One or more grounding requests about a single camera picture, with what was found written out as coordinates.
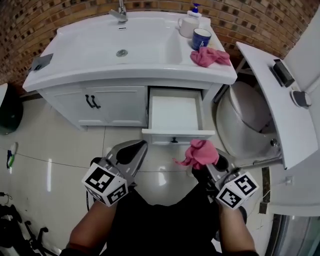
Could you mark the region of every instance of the white mug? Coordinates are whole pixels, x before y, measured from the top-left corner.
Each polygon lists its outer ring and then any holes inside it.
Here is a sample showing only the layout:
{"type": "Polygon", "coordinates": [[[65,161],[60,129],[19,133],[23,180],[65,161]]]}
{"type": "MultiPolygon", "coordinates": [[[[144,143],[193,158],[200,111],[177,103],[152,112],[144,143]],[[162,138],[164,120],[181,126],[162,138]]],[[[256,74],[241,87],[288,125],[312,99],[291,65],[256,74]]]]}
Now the white mug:
{"type": "Polygon", "coordinates": [[[178,25],[180,27],[180,35],[185,38],[192,38],[194,34],[194,29],[199,27],[199,21],[195,18],[186,17],[184,19],[178,20],[178,25]]]}

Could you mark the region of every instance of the blue cup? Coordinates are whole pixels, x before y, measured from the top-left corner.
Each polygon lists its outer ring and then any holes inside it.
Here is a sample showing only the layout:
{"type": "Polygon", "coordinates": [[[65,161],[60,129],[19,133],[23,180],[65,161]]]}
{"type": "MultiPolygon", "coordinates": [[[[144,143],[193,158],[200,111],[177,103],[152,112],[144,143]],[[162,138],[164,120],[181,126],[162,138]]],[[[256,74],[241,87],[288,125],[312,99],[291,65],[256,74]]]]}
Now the blue cup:
{"type": "Polygon", "coordinates": [[[192,49],[199,51],[200,47],[206,47],[209,44],[211,33],[203,28],[195,28],[192,36],[192,49]]]}

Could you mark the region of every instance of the brick wall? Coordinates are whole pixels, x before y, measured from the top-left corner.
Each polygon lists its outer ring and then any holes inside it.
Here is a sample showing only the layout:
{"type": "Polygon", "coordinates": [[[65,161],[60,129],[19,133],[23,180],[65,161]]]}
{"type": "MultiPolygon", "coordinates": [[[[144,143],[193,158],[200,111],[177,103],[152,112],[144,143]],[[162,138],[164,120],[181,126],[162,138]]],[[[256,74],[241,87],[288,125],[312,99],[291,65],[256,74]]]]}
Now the brick wall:
{"type": "MultiPolygon", "coordinates": [[[[306,30],[318,0],[145,0],[125,1],[127,11],[186,13],[192,2],[236,63],[237,41],[283,58],[306,30]]],[[[20,94],[26,70],[56,35],[59,27],[107,14],[118,0],[0,0],[0,84],[20,94]]]]}

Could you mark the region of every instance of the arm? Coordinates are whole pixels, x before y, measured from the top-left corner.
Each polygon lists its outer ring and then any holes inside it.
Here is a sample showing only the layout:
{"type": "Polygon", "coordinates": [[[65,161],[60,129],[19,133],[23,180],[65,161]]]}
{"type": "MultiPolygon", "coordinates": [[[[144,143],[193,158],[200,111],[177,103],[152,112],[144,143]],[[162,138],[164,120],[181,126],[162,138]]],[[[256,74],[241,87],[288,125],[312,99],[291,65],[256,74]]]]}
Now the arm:
{"type": "Polygon", "coordinates": [[[219,205],[220,239],[224,253],[255,252],[255,242],[239,209],[219,205]]]}
{"type": "Polygon", "coordinates": [[[99,255],[107,241],[116,214],[117,203],[111,207],[96,201],[72,230],[67,248],[87,255],[99,255]]]}

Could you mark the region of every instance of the toilet lid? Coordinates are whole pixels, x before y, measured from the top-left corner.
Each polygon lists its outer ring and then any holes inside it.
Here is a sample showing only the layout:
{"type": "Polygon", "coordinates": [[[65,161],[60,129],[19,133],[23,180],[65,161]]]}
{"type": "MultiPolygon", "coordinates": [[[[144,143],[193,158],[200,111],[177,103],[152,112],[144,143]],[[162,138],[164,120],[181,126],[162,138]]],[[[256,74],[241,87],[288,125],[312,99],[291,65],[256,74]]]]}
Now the toilet lid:
{"type": "Polygon", "coordinates": [[[229,90],[231,104],[242,121],[259,132],[271,119],[263,97],[245,82],[235,82],[229,90]]]}

